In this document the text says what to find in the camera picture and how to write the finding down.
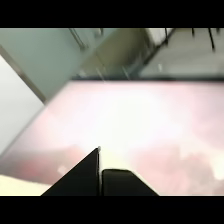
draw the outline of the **floor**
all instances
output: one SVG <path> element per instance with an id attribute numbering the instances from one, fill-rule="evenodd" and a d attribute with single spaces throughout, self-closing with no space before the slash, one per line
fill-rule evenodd
<path id="1" fill-rule="evenodd" d="M 212 51 L 207 28 L 178 28 L 156 56 L 140 72 L 140 77 L 159 75 L 224 76 L 224 30 L 220 34 L 212 29 L 216 52 Z"/>

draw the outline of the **metal leg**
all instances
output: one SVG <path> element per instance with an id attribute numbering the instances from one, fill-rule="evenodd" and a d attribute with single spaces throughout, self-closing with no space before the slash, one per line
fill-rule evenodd
<path id="1" fill-rule="evenodd" d="M 212 50 L 215 51 L 215 44 L 214 44 L 211 28 L 208 28 L 208 32 L 209 32 L 209 36 L 210 36 L 210 39 L 211 39 Z"/>
<path id="2" fill-rule="evenodd" d="M 168 35 L 167 35 L 167 28 L 165 28 L 165 34 L 166 34 L 166 45 L 168 45 Z"/>
<path id="3" fill-rule="evenodd" d="M 191 30 L 192 30 L 192 36 L 195 37 L 194 28 L 191 28 Z"/>

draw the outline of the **glossy surface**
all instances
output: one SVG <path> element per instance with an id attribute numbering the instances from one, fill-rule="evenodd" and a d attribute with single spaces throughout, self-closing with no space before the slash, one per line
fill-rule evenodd
<path id="1" fill-rule="evenodd" d="M 71 82 L 8 149 L 0 170 L 53 184 L 101 146 L 160 195 L 224 195 L 223 85 Z"/>

